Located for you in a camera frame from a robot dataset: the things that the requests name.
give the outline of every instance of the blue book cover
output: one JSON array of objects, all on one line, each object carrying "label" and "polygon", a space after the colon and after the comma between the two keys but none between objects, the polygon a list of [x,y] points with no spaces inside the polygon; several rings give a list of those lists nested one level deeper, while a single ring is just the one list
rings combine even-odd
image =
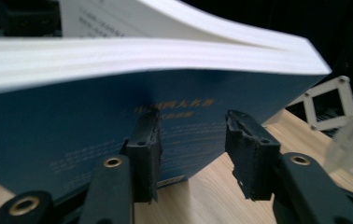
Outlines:
[{"label": "blue book cover", "polygon": [[[159,187],[184,181],[224,152],[227,110],[244,111],[258,122],[265,122],[329,72],[325,65],[321,65],[325,67],[322,72],[314,75],[313,71],[294,75],[293,69],[287,73],[276,68],[275,72],[261,72],[263,62],[255,71],[250,69],[250,63],[244,65],[249,60],[257,61],[253,57],[237,60],[242,64],[239,69],[217,69],[210,59],[196,67],[184,67],[189,64],[187,57],[201,59],[200,54],[193,57],[192,51],[181,54],[177,61],[182,65],[175,66],[174,51],[179,50],[175,45],[186,44],[180,41],[173,42],[172,49],[165,49],[163,60],[148,60],[148,55],[144,55],[144,63],[122,72],[114,73],[110,66],[106,68],[108,73],[101,76],[45,80],[66,76],[67,71],[74,74],[84,70],[84,63],[88,67],[92,64],[89,68],[93,71],[99,66],[90,61],[93,55],[101,49],[106,55],[117,51],[116,47],[103,45],[114,40],[104,40],[101,48],[81,52],[87,41],[74,41],[51,40],[43,49],[29,41],[0,42],[0,55],[6,55],[0,59],[0,184],[14,193],[46,190],[53,198],[59,198],[90,182],[93,167],[102,158],[119,154],[138,118],[151,108],[162,114]],[[98,41],[90,40],[89,45]],[[162,42],[146,41],[137,43],[139,48],[134,44],[132,48],[145,46],[147,51],[159,51]],[[129,40],[120,42],[132,45]],[[69,49],[73,43],[79,47]],[[206,52],[208,44],[202,47]],[[234,60],[235,53],[226,53],[220,52],[222,63]],[[140,56],[133,51],[125,54],[129,57],[124,61],[115,57],[116,61],[108,59],[106,64],[130,66],[137,63],[134,56]],[[279,55],[276,65],[286,58]],[[149,64],[152,69],[137,69],[142,64]],[[25,85],[31,77],[33,83]],[[13,86],[11,80],[19,83]],[[41,84],[36,83],[38,80],[42,80]]]}]

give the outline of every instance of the open book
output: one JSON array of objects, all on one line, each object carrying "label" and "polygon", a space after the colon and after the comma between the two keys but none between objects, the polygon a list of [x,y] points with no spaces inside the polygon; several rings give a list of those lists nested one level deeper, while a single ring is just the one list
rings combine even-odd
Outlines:
[{"label": "open book", "polygon": [[58,198],[162,113],[159,187],[224,151],[225,113],[264,122],[331,71],[304,38],[171,0],[63,0],[65,36],[0,39],[0,184]]}]

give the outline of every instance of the wooden surface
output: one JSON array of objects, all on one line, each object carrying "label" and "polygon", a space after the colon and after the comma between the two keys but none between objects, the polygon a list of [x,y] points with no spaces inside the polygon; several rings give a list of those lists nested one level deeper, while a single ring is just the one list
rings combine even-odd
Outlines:
[{"label": "wooden surface", "polygon": [[[301,152],[323,163],[331,139],[283,111],[267,130],[282,144],[282,152]],[[135,204],[136,224],[163,223],[275,223],[271,202],[244,198],[232,175],[233,165],[224,154],[189,181],[159,190],[157,203]],[[338,171],[333,180],[353,191],[353,176]],[[0,187],[0,205],[12,194]]]}]

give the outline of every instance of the light wood tabletop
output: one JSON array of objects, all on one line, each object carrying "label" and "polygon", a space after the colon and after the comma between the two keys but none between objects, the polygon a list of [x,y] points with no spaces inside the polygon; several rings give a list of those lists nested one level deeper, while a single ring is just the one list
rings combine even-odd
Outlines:
[{"label": "light wood tabletop", "polygon": [[[300,152],[324,162],[331,139],[290,112],[282,111],[277,123],[266,129],[281,143],[283,153]],[[223,154],[189,181],[160,189],[157,203],[136,203],[135,223],[275,223],[272,202],[246,200],[232,170],[231,160]],[[353,191],[353,175],[337,171],[331,177]],[[0,187],[0,205],[12,196]]]}]

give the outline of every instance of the blue book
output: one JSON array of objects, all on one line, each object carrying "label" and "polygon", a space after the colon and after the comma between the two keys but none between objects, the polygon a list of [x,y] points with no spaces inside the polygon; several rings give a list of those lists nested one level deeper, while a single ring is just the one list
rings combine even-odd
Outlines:
[{"label": "blue book", "polygon": [[331,72],[307,40],[248,30],[268,41],[0,39],[0,184],[63,196],[151,108],[162,114],[158,186],[189,179],[224,152],[227,110],[265,122]]}]

